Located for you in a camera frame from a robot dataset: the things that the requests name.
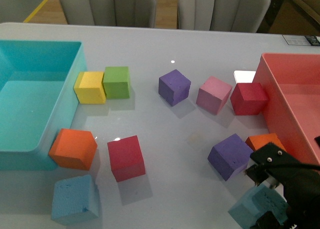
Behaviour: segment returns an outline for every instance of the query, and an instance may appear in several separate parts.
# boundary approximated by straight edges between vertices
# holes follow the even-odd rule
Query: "chair back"
[[[157,0],[60,0],[68,24],[154,28]]]
[[[178,0],[178,28],[257,32],[271,0]]]

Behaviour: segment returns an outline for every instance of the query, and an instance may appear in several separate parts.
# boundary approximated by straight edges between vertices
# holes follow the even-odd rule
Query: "robotic arm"
[[[320,229],[320,166],[304,164],[269,143],[250,155],[254,165],[246,174],[259,185],[274,178],[283,185],[283,196],[288,203],[288,220],[283,225],[272,212],[260,217],[251,229]]]

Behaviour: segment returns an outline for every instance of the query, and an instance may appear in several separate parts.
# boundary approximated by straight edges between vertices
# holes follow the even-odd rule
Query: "table surface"
[[[273,34],[99,26],[3,23],[0,39],[81,41],[89,71],[128,66],[132,87],[130,99],[78,106],[71,128],[91,131],[98,144],[89,172],[0,171],[2,229],[239,229],[228,210],[254,183],[242,173],[224,181],[207,157],[234,133],[243,140],[268,133],[266,123],[261,114],[235,116],[230,100],[212,115],[196,105],[198,89],[209,76],[235,86],[234,71],[255,71],[262,53],[320,52]],[[174,69],[191,87],[171,107],[158,80]],[[134,135],[146,175],[117,183],[107,142]],[[54,183],[88,173],[99,188],[100,217],[67,227],[51,221]]]

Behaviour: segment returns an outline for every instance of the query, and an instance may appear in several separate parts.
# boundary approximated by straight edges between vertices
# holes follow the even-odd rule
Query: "yellow cube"
[[[73,89],[81,104],[104,104],[106,102],[103,79],[103,71],[79,73]]]

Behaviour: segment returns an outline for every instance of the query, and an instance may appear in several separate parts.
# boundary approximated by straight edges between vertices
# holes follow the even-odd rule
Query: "foam cube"
[[[49,156],[63,168],[89,170],[98,145],[90,131],[63,128]]]
[[[170,106],[174,106],[189,96],[191,81],[178,70],[159,77],[158,92]]]
[[[241,228],[250,229],[268,211],[283,224],[287,208],[288,204],[276,190],[260,184],[248,190],[228,212]]]
[[[108,99],[130,98],[130,74],[127,66],[107,66],[103,85]]]
[[[253,150],[256,151],[268,143],[273,143],[282,150],[286,151],[284,145],[282,145],[281,141],[279,140],[277,134],[275,133],[268,133],[262,135],[252,135],[249,136],[245,143]]]
[[[210,76],[199,88],[196,104],[217,115],[226,104],[231,90],[231,85]]]
[[[237,134],[233,134],[212,148],[208,161],[227,181],[247,167],[252,152]]]
[[[98,218],[99,201],[98,188],[90,175],[57,181],[51,219],[67,226]]]
[[[104,104],[105,90],[102,84],[103,71],[82,71],[79,73],[73,90],[81,104]]]
[[[107,143],[111,171],[117,182],[146,174],[145,162],[136,135]]]
[[[269,101],[260,83],[237,83],[230,101],[237,116],[258,115]]]

